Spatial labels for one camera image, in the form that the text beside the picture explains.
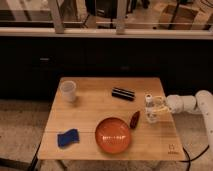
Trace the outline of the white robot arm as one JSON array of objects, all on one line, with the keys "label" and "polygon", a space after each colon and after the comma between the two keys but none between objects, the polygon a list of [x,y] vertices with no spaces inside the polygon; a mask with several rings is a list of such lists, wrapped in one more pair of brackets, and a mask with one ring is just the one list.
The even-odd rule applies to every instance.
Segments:
[{"label": "white robot arm", "polygon": [[200,90],[195,95],[155,96],[154,102],[158,110],[170,111],[173,114],[187,112],[201,114],[204,118],[208,144],[213,153],[213,94],[207,90]]}]

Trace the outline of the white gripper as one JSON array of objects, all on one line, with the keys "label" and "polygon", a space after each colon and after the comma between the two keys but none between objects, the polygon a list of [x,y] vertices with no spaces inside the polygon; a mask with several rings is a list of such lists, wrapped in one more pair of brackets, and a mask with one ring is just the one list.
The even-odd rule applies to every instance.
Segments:
[{"label": "white gripper", "polygon": [[172,113],[178,113],[179,112],[179,97],[177,95],[169,95],[166,98],[163,96],[154,96],[154,100],[159,100],[159,101],[167,101],[168,107],[163,107],[160,109],[155,109],[154,113],[155,114],[163,114],[169,111]]}]

